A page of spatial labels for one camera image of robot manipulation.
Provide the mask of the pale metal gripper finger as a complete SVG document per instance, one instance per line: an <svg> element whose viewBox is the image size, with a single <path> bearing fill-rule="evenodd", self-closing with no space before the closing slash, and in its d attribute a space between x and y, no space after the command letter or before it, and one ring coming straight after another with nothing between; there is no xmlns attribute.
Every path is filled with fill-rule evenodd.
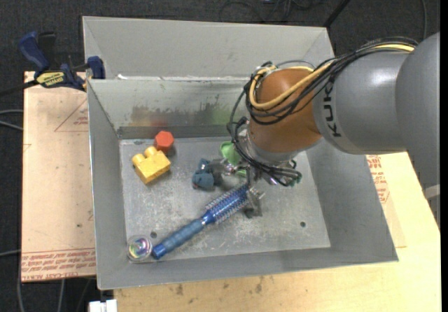
<svg viewBox="0 0 448 312"><path fill-rule="evenodd" d="M228 162L227 159L214 159L210 162L210 170L213 175L229 176L236 173L234 165Z"/></svg>
<svg viewBox="0 0 448 312"><path fill-rule="evenodd" d="M255 218L263 215L263 197L265 193L257 190L256 188L250 188L247 192L248 204L244 209L244 214L247 218Z"/></svg>

